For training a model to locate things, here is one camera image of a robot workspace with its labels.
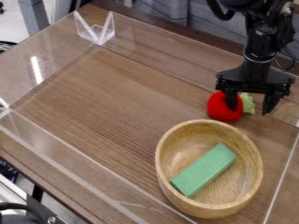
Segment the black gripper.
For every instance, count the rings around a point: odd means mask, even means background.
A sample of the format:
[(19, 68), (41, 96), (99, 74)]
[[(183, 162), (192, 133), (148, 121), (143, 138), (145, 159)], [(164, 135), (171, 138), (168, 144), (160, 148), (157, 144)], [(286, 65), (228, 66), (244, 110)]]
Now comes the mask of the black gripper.
[(266, 94), (263, 100), (263, 114), (270, 113), (280, 101), (282, 96), (291, 94), (295, 77), (271, 67), (276, 58), (272, 52), (266, 57), (243, 52), (243, 63), (217, 73), (216, 89), (225, 95), (225, 102), (231, 110), (238, 107), (238, 92)]

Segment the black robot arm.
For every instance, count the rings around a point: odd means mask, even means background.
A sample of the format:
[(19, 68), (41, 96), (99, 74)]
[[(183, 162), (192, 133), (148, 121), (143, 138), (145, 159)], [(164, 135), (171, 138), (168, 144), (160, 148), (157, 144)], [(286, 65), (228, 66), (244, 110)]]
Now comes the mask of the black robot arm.
[(270, 113), (291, 94), (294, 76), (271, 67), (295, 36), (295, 0), (205, 0), (213, 15), (228, 21), (240, 13), (246, 18), (247, 44), (240, 66), (217, 73), (216, 89), (224, 93), (229, 109), (238, 106), (238, 93), (264, 96), (263, 112)]

